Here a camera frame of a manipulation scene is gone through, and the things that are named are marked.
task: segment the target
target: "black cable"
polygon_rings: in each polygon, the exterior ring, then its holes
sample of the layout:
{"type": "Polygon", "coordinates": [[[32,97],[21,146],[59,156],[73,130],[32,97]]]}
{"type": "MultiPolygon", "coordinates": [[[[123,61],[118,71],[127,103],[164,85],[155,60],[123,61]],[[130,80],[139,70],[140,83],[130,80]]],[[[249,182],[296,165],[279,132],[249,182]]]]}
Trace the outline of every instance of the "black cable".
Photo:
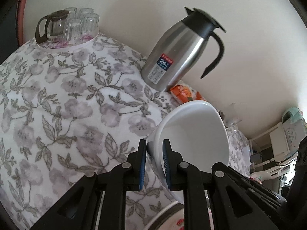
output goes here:
{"type": "Polygon", "coordinates": [[[289,165],[290,163],[288,163],[288,164],[284,164],[284,165],[276,165],[276,166],[281,166],[281,167],[283,167],[283,166],[285,166],[285,165],[289,165]]]}
{"type": "Polygon", "coordinates": [[[280,164],[280,163],[283,163],[283,162],[289,160],[292,156],[294,156],[294,154],[295,154],[296,152],[298,152],[298,150],[296,150],[291,156],[287,157],[286,159],[282,160],[281,162],[272,161],[271,159],[269,159],[269,161],[270,161],[271,163],[272,163],[272,162],[275,162],[275,163],[280,164]]]}

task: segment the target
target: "teapot handle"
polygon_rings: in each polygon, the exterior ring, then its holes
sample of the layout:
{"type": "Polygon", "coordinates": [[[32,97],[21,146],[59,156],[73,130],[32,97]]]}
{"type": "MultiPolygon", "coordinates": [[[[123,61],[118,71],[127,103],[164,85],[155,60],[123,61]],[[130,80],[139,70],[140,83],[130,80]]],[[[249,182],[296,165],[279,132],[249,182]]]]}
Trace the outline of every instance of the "teapot handle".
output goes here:
{"type": "Polygon", "coordinates": [[[36,30],[35,30],[35,40],[38,44],[41,44],[41,43],[44,43],[45,41],[47,41],[47,28],[48,28],[48,25],[49,25],[49,22],[51,20],[51,16],[50,15],[47,15],[43,18],[41,18],[39,21],[38,21],[38,24],[36,26],[36,30]],[[40,34],[39,34],[39,25],[41,23],[42,20],[46,19],[46,24],[45,24],[45,33],[42,37],[40,37],[40,34]]]}
{"type": "Polygon", "coordinates": [[[220,37],[214,32],[211,32],[209,36],[212,36],[217,41],[217,43],[220,47],[220,52],[219,52],[219,55],[215,58],[215,60],[210,65],[208,65],[206,67],[203,75],[201,76],[201,79],[203,77],[205,77],[208,73],[210,73],[217,66],[217,64],[220,62],[221,58],[224,55],[224,44],[223,44],[222,40],[220,39],[220,37]]]}

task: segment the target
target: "white ceramic bowl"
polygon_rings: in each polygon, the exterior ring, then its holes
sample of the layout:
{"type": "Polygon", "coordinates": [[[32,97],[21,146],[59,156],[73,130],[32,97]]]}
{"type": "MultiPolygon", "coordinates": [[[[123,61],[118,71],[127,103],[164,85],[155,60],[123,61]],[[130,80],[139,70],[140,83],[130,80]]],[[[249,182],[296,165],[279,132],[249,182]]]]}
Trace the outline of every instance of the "white ceramic bowl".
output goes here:
{"type": "MultiPolygon", "coordinates": [[[[165,188],[162,142],[169,139],[173,151],[199,170],[211,173],[217,162],[229,164],[226,129],[217,110],[208,102],[194,100],[170,112],[147,138],[148,161],[165,188]]],[[[183,192],[171,192],[183,203],[183,192]]]]}

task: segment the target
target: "plastic bag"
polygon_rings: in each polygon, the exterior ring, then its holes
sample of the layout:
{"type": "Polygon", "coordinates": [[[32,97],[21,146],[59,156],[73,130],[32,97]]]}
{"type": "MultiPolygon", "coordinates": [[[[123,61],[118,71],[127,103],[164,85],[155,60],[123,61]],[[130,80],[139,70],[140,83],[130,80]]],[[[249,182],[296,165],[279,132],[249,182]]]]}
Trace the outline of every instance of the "plastic bag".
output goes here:
{"type": "Polygon", "coordinates": [[[199,91],[195,91],[183,81],[179,81],[177,85],[170,89],[170,92],[179,104],[183,104],[192,100],[206,101],[199,91]]]}

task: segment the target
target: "table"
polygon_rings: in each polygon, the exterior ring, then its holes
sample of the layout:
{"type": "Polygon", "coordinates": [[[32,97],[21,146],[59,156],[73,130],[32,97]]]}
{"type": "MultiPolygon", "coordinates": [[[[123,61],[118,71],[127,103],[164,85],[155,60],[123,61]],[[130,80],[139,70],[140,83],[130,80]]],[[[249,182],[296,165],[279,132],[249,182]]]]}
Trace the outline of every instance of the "table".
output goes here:
{"type": "MultiPolygon", "coordinates": [[[[0,65],[0,201],[30,228],[84,172],[110,171],[178,104],[139,70],[146,58],[103,34],[74,52],[45,53],[34,40],[0,65]]],[[[249,175],[230,137],[230,165],[249,175]]],[[[144,187],[128,192],[126,229],[143,229],[171,203],[149,165],[144,187]]]]}

